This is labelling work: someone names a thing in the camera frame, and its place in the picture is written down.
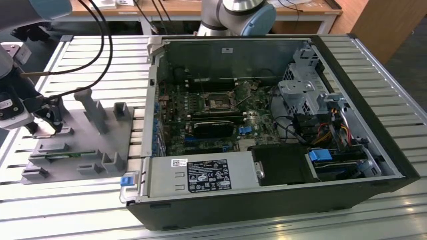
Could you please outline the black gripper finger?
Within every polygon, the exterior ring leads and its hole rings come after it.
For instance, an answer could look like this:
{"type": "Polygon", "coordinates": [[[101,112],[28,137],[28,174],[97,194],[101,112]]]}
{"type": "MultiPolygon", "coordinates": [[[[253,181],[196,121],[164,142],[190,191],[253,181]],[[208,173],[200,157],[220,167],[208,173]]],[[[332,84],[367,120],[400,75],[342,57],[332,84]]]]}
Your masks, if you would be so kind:
{"type": "Polygon", "coordinates": [[[41,101],[40,108],[34,112],[34,116],[42,119],[54,130],[54,134],[60,133],[64,126],[64,103],[61,98],[41,101]]]}
{"type": "Polygon", "coordinates": [[[38,131],[38,124],[36,122],[30,122],[24,127],[28,130],[29,134],[34,136],[38,131]]]}

